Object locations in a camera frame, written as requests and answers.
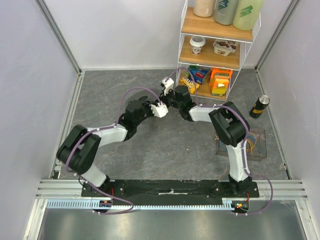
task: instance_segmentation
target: black can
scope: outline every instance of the black can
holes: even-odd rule
[[[269,105],[269,103],[270,98],[267,95],[262,95],[261,97],[259,97],[249,113],[250,116],[254,119],[259,118],[266,107]]]

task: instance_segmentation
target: white wall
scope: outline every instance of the white wall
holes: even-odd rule
[[[301,179],[320,224],[320,2],[304,0],[260,75],[293,177]]]
[[[261,10],[261,28],[249,55],[245,67],[255,67],[274,34],[291,0],[265,0]]]
[[[246,67],[257,64],[290,1],[265,1],[261,12],[262,27]],[[45,2],[83,69],[177,66],[185,0]]]
[[[0,238],[23,238],[76,82],[34,0],[0,1]]]

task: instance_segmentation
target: green bottle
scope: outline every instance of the green bottle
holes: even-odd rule
[[[218,0],[213,19],[222,25],[231,25],[234,21],[239,0]]]
[[[240,30],[252,30],[259,17],[264,0],[240,0],[233,25]]]

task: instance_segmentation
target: yogurt cup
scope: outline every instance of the yogurt cup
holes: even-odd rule
[[[216,39],[213,43],[214,53],[226,57],[236,51],[238,44],[236,41]]]
[[[206,39],[202,36],[192,36],[190,39],[190,44],[192,46],[192,53],[199,54],[202,47],[205,45]]]

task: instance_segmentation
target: white bottle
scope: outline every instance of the white bottle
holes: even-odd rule
[[[240,0],[233,25],[240,30],[252,30],[259,17],[264,0]]]
[[[216,0],[195,0],[193,13],[199,17],[211,17],[214,13]]]

